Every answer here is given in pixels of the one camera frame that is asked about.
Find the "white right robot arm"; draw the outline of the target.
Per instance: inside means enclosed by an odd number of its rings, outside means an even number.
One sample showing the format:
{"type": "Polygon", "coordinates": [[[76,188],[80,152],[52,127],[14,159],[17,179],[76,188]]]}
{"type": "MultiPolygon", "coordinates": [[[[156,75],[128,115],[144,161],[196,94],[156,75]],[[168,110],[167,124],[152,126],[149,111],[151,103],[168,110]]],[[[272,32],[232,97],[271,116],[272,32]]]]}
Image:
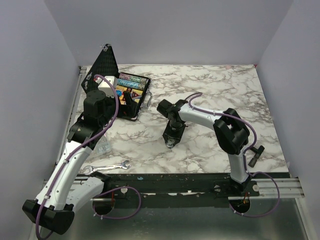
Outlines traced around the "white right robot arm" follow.
{"type": "Polygon", "coordinates": [[[181,141],[186,122],[213,130],[220,148],[227,153],[229,159],[230,191],[236,196],[247,192],[250,177],[246,172],[243,154],[249,142],[250,131],[233,108],[216,111],[191,105],[183,99],[176,103],[164,99],[158,104],[157,111],[168,119],[162,137],[170,149],[181,141]]]}

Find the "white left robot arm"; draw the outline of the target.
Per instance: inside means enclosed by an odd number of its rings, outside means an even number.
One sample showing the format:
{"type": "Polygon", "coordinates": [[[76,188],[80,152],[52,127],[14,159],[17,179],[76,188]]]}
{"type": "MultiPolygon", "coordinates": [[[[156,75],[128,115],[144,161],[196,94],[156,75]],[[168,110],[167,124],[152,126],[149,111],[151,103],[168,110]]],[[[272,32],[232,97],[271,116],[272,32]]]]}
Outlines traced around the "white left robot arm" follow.
{"type": "Polygon", "coordinates": [[[35,199],[27,199],[22,206],[23,212],[35,224],[38,239],[43,239],[40,228],[63,235],[72,225],[76,212],[89,199],[110,194],[108,182],[92,177],[75,192],[70,193],[70,189],[81,166],[112,126],[120,106],[115,92],[111,96],[101,90],[86,94],[83,112],[69,129],[63,153],[52,175],[35,199]]]}

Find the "red triangular dealer button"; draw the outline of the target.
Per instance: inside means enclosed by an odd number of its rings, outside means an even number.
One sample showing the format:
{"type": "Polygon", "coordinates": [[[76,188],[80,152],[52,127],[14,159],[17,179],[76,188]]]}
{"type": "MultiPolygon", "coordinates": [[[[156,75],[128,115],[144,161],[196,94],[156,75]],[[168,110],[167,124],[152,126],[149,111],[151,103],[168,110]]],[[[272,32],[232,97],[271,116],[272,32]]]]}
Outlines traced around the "red triangular dealer button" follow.
{"type": "Polygon", "coordinates": [[[139,102],[140,101],[140,99],[141,99],[141,97],[142,97],[142,94],[141,93],[138,93],[138,92],[131,92],[131,98],[132,98],[132,100],[134,100],[135,102],[139,102]]]}

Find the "blue white poker chip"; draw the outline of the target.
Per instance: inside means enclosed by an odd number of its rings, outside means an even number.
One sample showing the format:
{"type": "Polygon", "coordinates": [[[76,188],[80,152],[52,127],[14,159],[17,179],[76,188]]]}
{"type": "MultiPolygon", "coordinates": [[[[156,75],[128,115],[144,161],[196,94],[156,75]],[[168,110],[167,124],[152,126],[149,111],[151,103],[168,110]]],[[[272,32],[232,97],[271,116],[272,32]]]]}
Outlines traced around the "blue white poker chip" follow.
{"type": "Polygon", "coordinates": [[[174,144],[171,144],[171,143],[167,143],[167,144],[166,144],[166,147],[167,147],[168,149],[172,149],[174,146],[175,146],[175,145],[174,145],[174,144]]]}

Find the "black poker set case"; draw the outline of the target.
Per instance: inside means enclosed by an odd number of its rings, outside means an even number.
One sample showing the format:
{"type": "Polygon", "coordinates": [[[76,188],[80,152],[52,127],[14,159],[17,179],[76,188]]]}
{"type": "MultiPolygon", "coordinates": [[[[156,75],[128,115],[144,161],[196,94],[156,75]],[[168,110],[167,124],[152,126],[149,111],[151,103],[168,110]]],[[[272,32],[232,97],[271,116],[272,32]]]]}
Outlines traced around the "black poker set case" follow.
{"type": "Polygon", "coordinates": [[[100,54],[86,74],[81,83],[81,87],[85,93],[96,90],[98,84],[94,80],[94,75],[114,76],[117,80],[116,93],[120,101],[118,117],[130,121],[136,121],[143,105],[146,95],[149,93],[151,79],[145,76],[134,75],[131,73],[119,72],[118,64],[114,55],[113,48],[110,44],[102,47],[100,54]],[[124,114],[124,106],[126,104],[124,92],[141,93],[140,101],[137,102],[135,117],[127,117],[124,114]]]}

